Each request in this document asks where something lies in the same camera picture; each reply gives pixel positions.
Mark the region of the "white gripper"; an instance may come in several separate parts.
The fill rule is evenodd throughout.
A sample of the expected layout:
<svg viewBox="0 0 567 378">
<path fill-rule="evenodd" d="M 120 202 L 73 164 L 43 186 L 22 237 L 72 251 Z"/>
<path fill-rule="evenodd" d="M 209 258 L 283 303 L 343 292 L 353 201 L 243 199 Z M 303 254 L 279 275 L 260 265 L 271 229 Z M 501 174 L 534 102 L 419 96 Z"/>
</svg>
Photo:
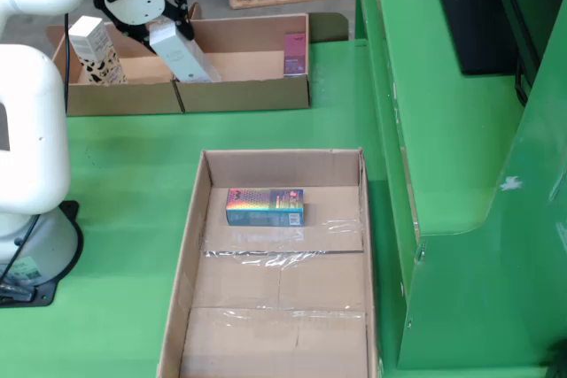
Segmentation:
<svg viewBox="0 0 567 378">
<path fill-rule="evenodd" d="M 188 18 L 187 0 L 93 0 L 100 10 L 123 35 L 141 43 L 154 53 L 150 45 L 150 32 L 145 23 L 161 15 L 171 19 L 180 33 L 188 40 L 195 37 L 193 26 Z"/>
</svg>

